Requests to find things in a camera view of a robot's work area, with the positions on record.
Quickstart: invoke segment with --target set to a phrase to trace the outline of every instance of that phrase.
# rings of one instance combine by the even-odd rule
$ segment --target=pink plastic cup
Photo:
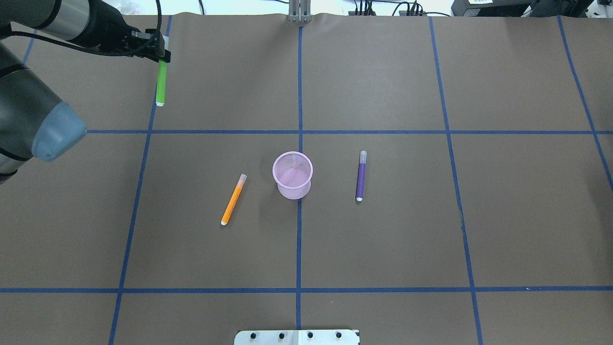
[[[283,196],[292,200],[300,199],[311,189],[313,165],[300,152],[286,152],[275,160],[272,177]]]

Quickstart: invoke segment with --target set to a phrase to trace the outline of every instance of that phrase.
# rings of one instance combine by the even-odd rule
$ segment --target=cup rim
[[[281,158],[283,158],[286,155],[290,155],[290,154],[296,154],[296,155],[301,156],[302,158],[306,159],[306,161],[308,162],[309,167],[311,168],[311,173],[309,174],[308,178],[306,179],[306,182],[301,184],[301,185],[299,185],[298,187],[290,187],[290,186],[282,184],[281,182],[279,182],[279,180],[276,178],[276,175],[275,175],[276,164],[279,162],[279,160]],[[304,155],[304,153],[298,152],[298,151],[287,151],[285,153],[282,153],[279,157],[277,157],[275,162],[272,164],[272,177],[275,179],[275,182],[277,184],[283,186],[283,188],[286,188],[286,189],[300,189],[300,188],[303,188],[304,186],[306,186],[307,183],[311,182],[311,177],[313,177],[313,164],[311,163],[311,160],[308,159],[308,157]]]

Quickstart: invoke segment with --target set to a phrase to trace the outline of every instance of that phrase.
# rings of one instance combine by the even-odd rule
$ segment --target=white bracket
[[[234,345],[360,345],[360,331],[240,331]]]
[[[288,19],[294,23],[311,21],[311,0],[289,0]]]

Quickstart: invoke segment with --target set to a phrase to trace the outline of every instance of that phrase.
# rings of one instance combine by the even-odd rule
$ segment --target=blue grid
[[[170,34],[170,26],[172,22],[172,16],[169,17],[169,21],[166,28],[166,35]],[[438,51],[436,48],[435,29],[432,18],[429,18],[430,34],[432,37],[432,48],[436,66],[436,76],[438,79],[438,86],[441,99],[441,107],[443,109],[443,117],[445,130],[304,130],[302,122],[302,37],[303,27],[299,27],[298,31],[298,130],[154,130],[153,121],[155,118],[155,101],[152,102],[151,115],[149,119],[147,130],[90,130],[90,134],[147,134],[145,141],[145,148],[143,150],[143,158],[141,162],[139,181],[136,187],[136,193],[134,198],[134,207],[132,210],[132,217],[128,232],[128,240],[126,241],[126,250],[124,254],[123,265],[121,269],[120,283],[117,289],[99,289],[99,288],[0,288],[0,293],[112,293],[116,294],[115,312],[113,313],[112,326],[109,336],[109,345],[112,345],[115,340],[115,332],[120,314],[121,298],[123,294],[157,294],[157,293],[195,293],[195,294],[216,294],[216,293],[294,293],[296,297],[296,327],[301,328],[301,294],[302,293],[471,293],[474,320],[476,327],[476,334],[479,345],[483,345],[483,339],[481,334],[481,323],[479,319],[479,308],[477,303],[477,293],[489,293],[489,292],[562,292],[562,291],[613,291],[613,286],[507,286],[507,287],[478,287],[474,284],[473,270],[470,260],[470,248],[468,243],[468,235],[466,233],[466,225],[463,216],[462,197],[460,194],[460,184],[457,177],[457,170],[455,168],[455,158],[452,145],[452,135],[463,134],[532,134],[532,135],[591,135],[594,138],[596,148],[598,150],[601,162],[603,164],[604,172],[607,176],[607,180],[613,191],[613,180],[611,173],[604,157],[604,153],[598,138],[599,134],[613,134],[613,131],[597,131],[595,129],[592,116],[590,114],[585,96],[579,82],[576,70],[574,68],[573,59],[568,48],[568,42],[566,40],[566,34],[564,31],[562,18],[558,16],[558,25],[560,27],[560,34],[562,35],[562,41],[568,58],[568,63],[573,74],[577,91],[581,97],[587,120],[590,124],[590,131],[514,131],[514,130],[452,130],[449,127],[449,119],[447,117],[447,109],[444,98],[443,79],[441,76],[441,68],[438,59]],[[30,40],[28,49],[23,58],[23,62],[26,63],[29,54],[32,50],[34,39]],[[372,288],[303,288],[302,287],[302,200],[298,200],[297,203],[297,240],[296,240],[296,288],[245,288],[245,289],[183,289],[183,288],[170,288],[170,289],[158,289],[158,288],[144,288],[144,289],[130,289],[124,288],[126,271],[128,267],[130,248],[132,244],[132,235],[134,234],[134,225],[137,216],[137,210],[139,206],[140,192],[142,189],[143,175],[145,167],[147,165],[147,155],[149,144],[152,134],[297,134],[299,137],[299,150],[303,149],[303,135],[304,134],[440,134],[447,137],[447,145],[449,149],[449,158],[454,178],[455,195],[457,200],[458,209],[462,220],[462,234],[463,245],[465,250],[466,268],[468,274],[469,287],[372,287]]]

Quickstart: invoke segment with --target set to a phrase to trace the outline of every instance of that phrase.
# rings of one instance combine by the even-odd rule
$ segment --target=purple marker
[[[357,169],[356,200],[364,200],[364,180],[366,179],[366,151],[360,152],[360,165]]]

